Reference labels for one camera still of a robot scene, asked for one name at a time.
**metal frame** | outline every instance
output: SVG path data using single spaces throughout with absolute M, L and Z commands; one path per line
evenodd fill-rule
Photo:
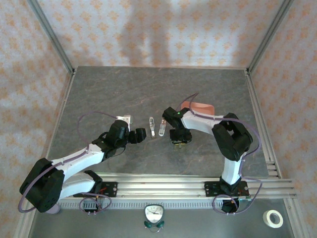
M 266 126 L 265 119 L 263 117 L 263 113 L 257 98 L 257 94 L 255 91 L 252 79 L 249 73 L 247 72 L 247 70 L 245 70 L 245 76 L 247 79 L 247 85 L 249 88 L 251 103 L 253 106 L 253 111 L 256 118 L 258 131 L 262 140 L 262 147 L 263 147 L 263 152 L 264 152 L 269 176 L 282 178 L 282 173 L 276 159 L 276 154 L 273 149 L 273 144 L 271 142 L 270 135 L 267 130 L 267 126 Z
M 28 3 L 31 7 L 31 9 L 34 11 L 34 14 L 40 21 L 44 31 L 46 32 L 48 38 L 51 40 L 52 45 L 54 46 L 56 52 L 58 53 L 60 59 L 63 61 L 64 66 L 68 70 L 69 73 L 73 72 L 73 66 L 71 65 L 71 62 L 69 61 L 63 47 L 61 46 L 54 30 L 52 29 L 52 26 L 50 25 L 50 22 L 46 18 L 39 2 L 37 0 L 28 0 Z
M 268 30 L 267 30 L 262 42 L 260 43 L 260 46 L 259 46 L 256 54 L 254 55 L 249 67 L 247 68 L 247 71 L 248 71 L 249 74 L 252 74 L 254 72 L 257 64 L 259 63 L 262 55 L 264 54 L 266 48 L 268 47 L 270 41 L 272 40 L 274 34 L 276 33 L 279 25 L 283 21 L 284 16 L 288 12 L 288 9 L 292 5 L 293 1 L 294 0 L 284 0 L 284 2 L 282 3 L 281 7 L 277 11 L 277 14 L 276 14 L 273 22 L 269 26 L 269 28 L 268 28 Z
M 282 198 L 284 200 L 289 220 L 293 229 L 295 237 L 309 237 L 307 227 L 304 223 L 303 214 L 301 212 L 299 202 L 293 183 L 290 179 L 282 179 L 282 174 L 276 159 L 276 155 L 270 140 L 269 133 L 263 118 L 263 114 L 257 99 L 257 95 L 252 83 L 251 73 L 255 70 L 262 55 L 268 47 L 271 39 L 277 31 L 280 23 L 286 15 L 293 0 L 284 0 L 280 6 L 273 22 L 271 23 L 264 39 L 262 40 L 250 66 L 245 70 L 247 85 L 251 97 L 252 106 L 254 109 L 257 126 L 263 142 L 263 151 L 269 173 L 269 178 L 263 179 L 263 187 L 258 195 L 258 198 Z M 64 49 L 62 48 L 56 34 L 54 33 L 49 21 L 45 17 L 37 0 L 28 0 L 30 7 L 33 9 L 35 15 L 39 19 L 43 29 L 50 38 L 55 50 L 62 59 L 67 70 L 72 73 L 71 80 L 63 102 L 60 106 L 58 120 L 56 121 L 53 136 L 50 140 L 47 154 L 52 145 L 53 138 L 56 134 L 62 112 L 64 110 L 72 82 L 76 70 L 73 69 Z M 158 201 L 165 203 L 168 208 L 180 209 L 180 202 L 186 205 L 183 208 L 210 208 L 210 201 L 213 197 L 206 198 L 204 190 L 205 181 L 216 181 L 219 178 L 208 178 L 200 176 L 158 176 L 158 175 L 128 175 L 128 174 L 103 174 L 99 176 L 104 181 L 118 182 L 117 197 L 113 198 L 113 205 L 110 209 L 124 209 L 124 208 L 144 208 L 144 203 L 150 201 Z M 258 182 L 248 181 L 250 195 L 254 195 L 259 187 Z M 77 208 L 80 198 L 66 198 L 59 202 L 64 209 Z M 32 205 L 29 202 L 24 204 L 24 208 L 30 208 Z M 27 237 L 31 229 L 34 219 L 35 211 L 28 214 L 21 215 L 17 229 L 15 231 L 15 238 Z

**pink object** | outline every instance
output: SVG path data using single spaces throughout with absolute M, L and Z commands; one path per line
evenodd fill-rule
M 182 103 L 181 109 L 189 108 L 189 102 L 185 101 Z M 192 103 L 192 109 L 198 113 L 203 113 L 207 115 L 214 115 L 213 105 L 204 104 L 204 103 Z

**vertical metal pole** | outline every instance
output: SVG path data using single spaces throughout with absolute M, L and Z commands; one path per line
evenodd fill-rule
M 284 16 L 288 12 L 288 9 L 292 5 L 294 0 L 284 0 L 281 7 L 277 11 L 277 14 L 271 23 L 270 27 L 268 28 L 256 54 L 254 55 L 250 66 L 247 68 L 248 74 L 252 74 L 252 72 L 255 70 L 257 64 L 259 63 L 262 55 L 264 54 L 267 46 L 269 45 L 270 41 L 272 40 L 274 34 L 276 33 L 279 25 L 281 24 L 282 20 L 284 19 Z
M 39 2 L 37 0 L 28 0 L 28 3 L 31 7 L 31 9 L 34 11 L 36 17 L 41 23 L 41 26 L 43 27 L 44 31 L 46 32 L 47 36 L 51 40 L 51 43 L 53 44 L 56 52 L 58 53 L 59 57 L 63 61 L 63 64 L 65 65 L 66 69 L 69 73 L 73 73 L 73 67 L 71 65 L 71 62 L 69 61 L 63 47 L 61 46 L 55 32 L 53 31 L 48 19 L 46 18 Z

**metal rod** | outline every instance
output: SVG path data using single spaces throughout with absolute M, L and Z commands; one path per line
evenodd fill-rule
M 261 107 L 260 107 L 260 104 L 259 104 L 259 101 L 257 98 L 257 94 L 255 91 L 251 76 L 249 74 L 247 74 L 246 77 L 247 77 L 247 84 L 248 84 L 249 91 L 250 91 L 251 101 L 253 101 L 254 107 L 255 107 L 255 115 L 256 115 L 256 118 L 259 119 L 259 125 L 260 125 L 259 130 L 260 130 L 261 135 L 263 136 L 263 146 L 264 146 L 265 150 L 268 152 L 269 160 L 274 162 L 278 176 L 280 178 L 282 178 L 282 173 L 281 173 L 280 167 L 278 165 L 276 154 L 275 154 L 274 149 L 273 149 L 273 144 L 272 144 L 272 141 L 270 139 L 270 136 L 269 136 L 269 133 L 267 130 L 267 126 L 266 126 L 265 121 L 264 121 L 263 113 L 261 111 Z
M 279 10 L 277 11 L 277 14 L 273 20 L 273 22 L 271 23 L 270 27 L 268 28 L 256 54 L 254 55 L 250 66 L 248 67 L 248 72 L 249 74 L 252 74 L 252 72 L 255 70 L 257 64 L 259 63 L 262 55 L 264 54 L 267 46 L 269 45 L 270 41 L 272 40 L 274 34 L 276 33 L 279 25 L 281 24 L 281 22 L 284 19 L 284 16 L 286 15 L 286 13 L 288 12 L 288 9 L 290 8 L 290 6 L 292 5 L 294 0 L 284 0 L 284 2 L 282 3 L 281 7 L 279 8 Z
M 76 69 L 74 69 L 74 72 L 71 74 L 70 79 L 68 81 L 68 85 L 66 86 L 66 88 L 64 90 L 64 97 L 62 98 L 62 102 L 61 102 L 61 104 L 59 106 L 59 109 L 58 109 L 57 121 L 56 121 L 56 123 L 54 125 L 52 137 L 50 139 L 50 142 L 48 144 L 48 148 L 46 150 L 46 154 L 45 154 L 46 158 L 49 156 L 49 152 L 51 150 L 53 140 L 55 138 L 55 135 L 56 135 L 56 132 L 57 132 L 61 117 L 63 115 L 63 111 L 64 111 L 64 108 L 65 108 L 65 105 L 66 105 L 66 102 L 67 102 L 67 99 L 68 99 L 68 95 L 69 95 L 69 92 L 70 92 L 70 89 L 71 89 L 71 85 L 72 85 L 72 83 L 74 81 L 75 74 L 76 74 Z
M 72 73 L 73 67 L 71 65 L 71 62 L 69 61 L 69 59 L 68 59 L 63 47 L 61 46 L 54 30 L 52 29 L 48 19 L 46 18 L 39 2 L 37 0 L 28 0 L 28 3 L 30 5 L 31 9 L 34 11 L 34 14 L 36 15 L 36 17 L 40 21 L 41 26 L 43 27 L 48 38 L 50 39 L 51 43 L 53 44 L 59 57 L 63 61 L 63 64 L 65 65 L 66 69 L 68 70 L 69 73 Z

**patterned wallpaper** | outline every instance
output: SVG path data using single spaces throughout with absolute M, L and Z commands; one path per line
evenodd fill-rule
M 317 4 L 295 0 L 252 75 L 285 178 L 317 234 Z
M 0 1 L 0 237 L 13 237 L 19 188 L 43 156 L 64 68 L 26 0 Z
M 39 0 L 74 67 L 249 66 L 282 0 Z

